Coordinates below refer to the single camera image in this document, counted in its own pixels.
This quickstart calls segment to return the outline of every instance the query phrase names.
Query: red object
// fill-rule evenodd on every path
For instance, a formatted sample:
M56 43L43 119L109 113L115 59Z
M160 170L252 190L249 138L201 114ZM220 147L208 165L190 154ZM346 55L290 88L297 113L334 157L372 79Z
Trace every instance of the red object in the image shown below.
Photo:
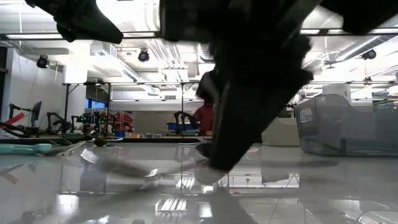
M25 115L24 115L23 113L19 113L17 116L15 116L15 117L9 119L9 120L6 121L5 123L6 123L6 124L14 124L14 123L20 121L20 120L21 120L22 118L24 118L24 117L25 117Z
M199 107L194 116L200 121L200 132L213 130L213 105L203 105Z

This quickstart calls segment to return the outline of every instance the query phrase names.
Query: ceiling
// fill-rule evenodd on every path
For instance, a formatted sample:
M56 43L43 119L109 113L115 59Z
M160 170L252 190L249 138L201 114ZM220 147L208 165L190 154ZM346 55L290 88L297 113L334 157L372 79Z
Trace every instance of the ceiling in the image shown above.
M21 0L0 0L0 34L19 33L54 33L55 22L52 17L39 8L31 8ZM159 30L159 2L157 0L97 0L101 11L121 31L140 32ZM316 8L303 23L303 29L340 28L342 18L321 7ZM398 19L386 23L384 26L398 26ZM346 58L345 61L325 65L327 61L334 61L335 55L348 50L348 47L358 46L357 52L362 53L363 44L369 42L372 37L311 37L312 49L309 51L303 66L314 71L316 81L342 81L363 80L366 76L372 76L376 80L393 80L398 69L395 68L396 51L398 51L398 39L391 38L387 42L375 45L377 57L374 60ZM76 41L68 43L64 40L35 40L18 42L3 42L1 45L17 47L27 55L35 57L38 49L67 49L62 54L49 54L49 59L62 65L67 65L75 54L80 54L83 45L91 45L92 41ZM115 63L121 62L130 71L139 77L141 82L187 82L200 80L207 70L213 68L212 64L204 63L200 59L200 46L194 43L169 43L158 39L129 39L123 40L119 45L113 45L117 51L114 61L101 58L101 54L90 53L87 55L91 65L88 72L89 78L102 78L112 82L131 82L124 77ZM149 53L149 61L140 62L138 54L141 49ZM309 94L319 93L322 86L312 86ZM139 86L118 86L117 91L145 91ZM161 91L178 91L179 88L171 86L162 87ZM184 96L194 98L194 91L188 90Z

